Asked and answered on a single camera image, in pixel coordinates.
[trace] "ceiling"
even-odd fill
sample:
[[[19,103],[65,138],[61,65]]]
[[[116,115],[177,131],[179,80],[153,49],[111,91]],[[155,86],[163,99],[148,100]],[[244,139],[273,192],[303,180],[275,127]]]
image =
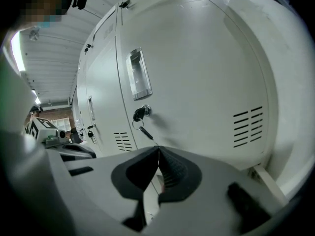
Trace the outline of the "ceiling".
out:
[[[83,10],[72,8],[60,22],[40,28],[39,39],[21,32],[21,51],[27,81],[42,104],[67,101],[76,88],[76,74],[83,45],[99,20],[119,0],[87,0]]]

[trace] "ceiling light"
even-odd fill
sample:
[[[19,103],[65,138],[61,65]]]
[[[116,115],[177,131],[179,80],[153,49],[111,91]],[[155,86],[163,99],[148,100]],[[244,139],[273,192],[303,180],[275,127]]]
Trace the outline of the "ceiling light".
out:
[[[18,66],[19,71],[25,71],[25,67],[23,64],[21,47],[20,47],[20,32],[17,32],[11,40],[13,56],[15,58],[15,62]]]
[[[32,93],[37,96],[35,90],[32,90]],[[36,103],[36,104],[40,104],[40,100],[38,99],[38,97],[36,98],[35,103]]]

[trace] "gray surface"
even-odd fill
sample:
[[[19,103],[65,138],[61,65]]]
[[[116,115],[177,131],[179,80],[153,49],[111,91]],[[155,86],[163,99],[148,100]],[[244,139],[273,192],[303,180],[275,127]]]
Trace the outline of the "gray surface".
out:
[[[93,171],[74,176],[72,178],[73,181],[101,210],[117,221],[123,222],[133,216],[138,202],[123,198],[119,194],[112,183],[111,174],[118,164],[135,157],[145,150],[143,148],[135,152],[128,152],[117,156],[65,162],[65,165],[68,170],[85,166],[92,167]]]
[[[153,236],[238,235],[241,217],[227,196],[228,186],[233,182],[239,183],[270,215],[281,209],[265,186],[232,166],[182,150],[168,149],[197,164],[202,171],[202,181],[186,200],[161,204],[157,216],[144,233]]]
[[[51,234],[137,235],[87,198],[58,153],[29,135],[0,136],[0,162],[11,188]]]

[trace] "ventilation slot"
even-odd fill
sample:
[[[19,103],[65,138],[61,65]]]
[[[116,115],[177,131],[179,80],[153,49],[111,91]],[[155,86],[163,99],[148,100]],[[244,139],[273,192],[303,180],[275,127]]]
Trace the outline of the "ventilation slot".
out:
[[[129,136],[127,132],[114,133],[114,138],[117,143],[117,148],[122,151],[132,151]]]
[[[96,140],[96,137],[95,137],[94,134],[93,134],[93,136],[91,137],[91,139],[92,139],[92,142],[93,142],[94,144],[97,144],[97,140]]]
[[[108,35],[108,29],[105,31],[104,39],[107,37],[107,35]]]
[[[109,27],[109,29],[108,29],[108,34],[112,32],[113,27],[114,27],[114,25],[113,25],[113,24],[111,24],[111,26],[110,26],[110,27]]]
[[[258,126],[258,127],[255,127],[255,128],[252,128],[251,131],[256,130],[256,129],[259,129],[259,128],[261,128],[261,127],[262,127],[262,125],[260,125],[260,126]]]
[[[254,108],[251,110],[251,141],[254,142],[261,138],[262,133],[262,107]]]
[[[260,139],[260,138],[261,138],[261,136],[259,136],[259,137],[255,138],[255,139],[251,140],[251,142],[256,141],[256,140],[258,140],[258,139]]]
[[[254,108],[254,109],[251,110],[251,112],[257,111],[257,110],[259,110],[259,109],[262,109],[262,107]]]
[[[243,144],[235,145],[234,148],[239,147],[239,146],[242,146],[242,145],[245,145],[245,144],[247,144],[247,142],[246,142],[246,143],[243,143]]]
[[[234,148],[248,143],[249,137],[249,114],[248,111],[233,115],[234,120]]]

